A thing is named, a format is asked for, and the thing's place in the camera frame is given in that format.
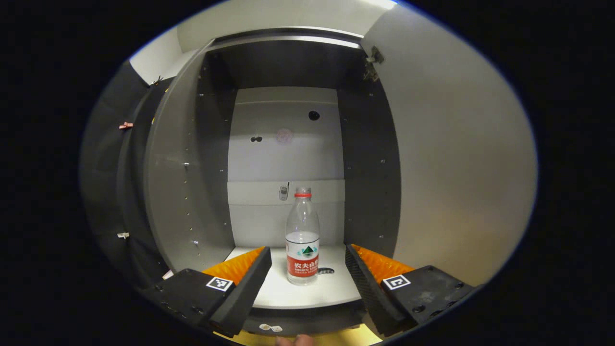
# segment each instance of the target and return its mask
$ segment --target white wall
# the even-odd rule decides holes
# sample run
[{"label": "white wall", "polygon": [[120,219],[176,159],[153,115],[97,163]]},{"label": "white wall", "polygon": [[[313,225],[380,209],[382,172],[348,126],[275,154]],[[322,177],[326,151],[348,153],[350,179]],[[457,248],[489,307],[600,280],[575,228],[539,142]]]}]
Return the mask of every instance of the white wall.
[{"label": "white wall", "polygon": [[163,79],[176,76],[190,56],[192,54],[186,57],[181,49],[177,26],[174,26],[135,53],[130,64],[146,83],[152,84],[158,76]]},{"label": "white wall", "polygon": [[278,26],[319,26],[365,34],[394,6],[390,0],[228,0],[178,25],[184,51],[211,39]]}]

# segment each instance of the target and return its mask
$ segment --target water bottle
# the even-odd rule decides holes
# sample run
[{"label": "water bottle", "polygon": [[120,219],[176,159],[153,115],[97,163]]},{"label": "water bottle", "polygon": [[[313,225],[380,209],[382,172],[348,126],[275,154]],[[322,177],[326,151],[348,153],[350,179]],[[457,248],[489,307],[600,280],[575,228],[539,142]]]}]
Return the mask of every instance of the water bottle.
[{"label": "water bottle", "polygon": [[309,187],[298,187],[286,220],[287,277],[297,285],[313,283],[318,273],[320,221],[311,198]]}]

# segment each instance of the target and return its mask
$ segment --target metal bracket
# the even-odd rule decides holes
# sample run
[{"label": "metal bracket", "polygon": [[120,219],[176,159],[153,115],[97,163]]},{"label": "metal bracket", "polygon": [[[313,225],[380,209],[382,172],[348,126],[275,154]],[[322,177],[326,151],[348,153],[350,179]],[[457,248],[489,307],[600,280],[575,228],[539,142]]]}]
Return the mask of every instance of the metal bracket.
[{"label": "metal bracket", "polygon": [[365,59],[365,74],[363,74],[363,80],[371,79],[371,81],[375,82],[378,80],[378,73],[374,68],[374,63],[383,63],[384,56],[380,53],[380,50],[376,46],[371,48],[371,57]]}]

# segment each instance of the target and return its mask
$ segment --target label sticker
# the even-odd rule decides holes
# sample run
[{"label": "label sticker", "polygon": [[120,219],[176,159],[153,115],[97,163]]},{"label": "label sticker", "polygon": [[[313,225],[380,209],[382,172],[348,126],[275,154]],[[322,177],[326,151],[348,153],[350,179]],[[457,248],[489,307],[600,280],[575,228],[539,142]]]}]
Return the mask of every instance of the label sticker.
[{"label": "label sticker", "polygon": [[384,279],[383,283],[389,287],[389,289],[398,289],[410,284],[410,281],[403,275],[393,276],[392,278]]},{"label": "label sticker", "polygon": [[217,278],[214,276],[213,279],[207,283],[207,287],[210,287],[213,289],[219,289],[223,292],[226,292],[226,290],[229,289],[229,287],[231,287],[231,284],[232,284],[231,280]]},{"label": "label sticker", "polygon": [[318,273],[319,239],[311,243],[286,242],[288,272],[293,276],[305,277]]}]

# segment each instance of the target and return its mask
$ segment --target red bottle label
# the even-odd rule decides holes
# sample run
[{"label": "red bottle label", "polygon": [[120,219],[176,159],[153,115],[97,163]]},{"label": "red bottle label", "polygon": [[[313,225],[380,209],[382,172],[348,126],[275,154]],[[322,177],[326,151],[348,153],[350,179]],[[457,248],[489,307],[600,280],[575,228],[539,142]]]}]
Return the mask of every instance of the red bottle label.
[{"label": "red bottle label", "polygon": [[318,255],[309,260],[298,260],[287,255],[288,272],[293,276],[312,276],[318,272]]}]

